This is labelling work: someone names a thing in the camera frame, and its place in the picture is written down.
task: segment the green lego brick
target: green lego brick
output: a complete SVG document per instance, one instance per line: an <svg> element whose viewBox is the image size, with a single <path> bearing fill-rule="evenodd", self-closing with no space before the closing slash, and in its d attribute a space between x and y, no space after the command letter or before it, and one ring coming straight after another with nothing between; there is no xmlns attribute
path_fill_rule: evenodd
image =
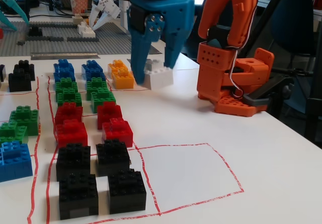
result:
<svg viewBox="0 0 322 224"><path fill-rule="evenodd" d="M81 94L74 89L63 89L63 93L57 94L58 106L62 106L64 102L76 102L77 107L82 106Z"/></svg>
<svg viewBox="0 0 322 224"><path fill-rule="evenodd" d="M102 81L102 78L93 77L91 82L87 82L87 85L86 85L86 90L87 90L86 100L87 101L91 100L93 92L98 92L98 88L108 89L106 81Z"/></svg>
<svg viewBox="0 0 322 224"><path fill-rule="evenodd" d="M26 126L29 136L38 135L38 110L30 110L30 106L19 106L15 111L11 112L10 121L16 121L18 126Z"/></svg>
<svg viewBox="0 0 322 224"><path fill-rule="evenodd" d="M63 89L73 89L78 92L77 82L72 82L71 78L61 78L60 82L55 83L56 90L56 101L58 99L58 94L63 93Z"/></svg>
<svg viewBox="0 0 322 224"><path fill-rule="evenodd" d="M113 93L104 88L98 88L98 92L93 92L91 100L91 107L94 113L97 113L97 106L102 106L104 102L116 102Z"/></svg>
<svg viewBox="0 0 322 224"><path fill-rule="evenodd" d="M26 126L18 126L16 121L4 122L0 126L0 145L4 142L19 141L20 144L28 143Z"/></svg>

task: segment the paper cup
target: paper cup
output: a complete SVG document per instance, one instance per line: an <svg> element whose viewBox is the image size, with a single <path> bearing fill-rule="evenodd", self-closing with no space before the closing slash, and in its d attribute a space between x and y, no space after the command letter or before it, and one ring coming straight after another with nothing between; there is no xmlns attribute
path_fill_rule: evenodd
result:
<svg viewBox="0 0 322 224"><path fill-rule="evenodd" d="M88 1L89 0L70 0L72 14L86 15Z"/></svg>

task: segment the red lego brick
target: red lego brick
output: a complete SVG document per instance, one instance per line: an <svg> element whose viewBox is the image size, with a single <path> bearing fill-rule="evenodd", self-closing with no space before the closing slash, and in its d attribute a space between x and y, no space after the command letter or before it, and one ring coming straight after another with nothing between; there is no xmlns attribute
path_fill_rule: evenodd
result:
<svg viewBox="0 0 322 224"><path fill-rule="evenodd" d="M122 117L121 107L115 102L104 102L103 106L97 107L97 129L102 130L104 122L110 122L111 118Z"/></svg>
<svg viewBox="0 0 322 224"><path fill-rule="evenodd" d="M103 123L103 140L118 139L125 142L126 147L133 145L133 132L127 121L123 118L111 118L110 122Z"/></svg>
<svg viewBox="0 0 322 224"><path fill-rule="evenodd" d="M76 102L65 102L58 107L55 116L55 124L63 124L65 120L76 119L77 122L82 122L83 107L77 107Z"/></svg>
<svg viewBox="0 0 322 224"><path fill-rule="evenodd" d="M87 132L84 123L76 119L65 120L63 124L56 125L58 147L66 147L68 143L81 143L87 146Z"/></svg>

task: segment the white robot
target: white robot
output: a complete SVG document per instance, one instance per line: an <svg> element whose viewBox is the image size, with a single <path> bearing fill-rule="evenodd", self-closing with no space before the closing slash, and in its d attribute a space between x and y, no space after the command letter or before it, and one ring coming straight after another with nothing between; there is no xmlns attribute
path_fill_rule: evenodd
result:
<svg viewBox="0 0 322 224"><path fill-rule="evenodd" d="M93 30L96 30L105 23L117 18L117 16L121 13L121 26L127 30L126 11L129 9L129 6L130 2L124 0L119 0L119 7L114 3L114 0L93 0L92 11L89 19L90 27ZM94 25L95 20L100 12L103 14Z"/></svg>

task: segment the gray lego baseplate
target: gray lego baseplate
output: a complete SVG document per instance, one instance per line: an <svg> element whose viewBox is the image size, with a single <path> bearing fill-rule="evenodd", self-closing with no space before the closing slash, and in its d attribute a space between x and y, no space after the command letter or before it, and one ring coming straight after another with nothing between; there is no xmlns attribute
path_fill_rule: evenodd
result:
<svg viewBox="0 0 322 224"><path fill-rule="evenodd" d="M4 37L0 40L0 56L2 57L29 56L31 53L47 52L96 52L102 55L131 53L131 37L114 23L106 23L95 31L99 42L67 41L67 37L81 38L77 28L72 23L31 23L32 26L39 26L42 29L44 37L60 40L63 38L64 41L33 40L26 41L24 45L18 45L18 41L26 40L27 25L24 22L13 22L13 24L17 27L17 31L13 31L4 24L1 24L4 31ZM161 53L154 47L151 47L150 54Z"/></svg>

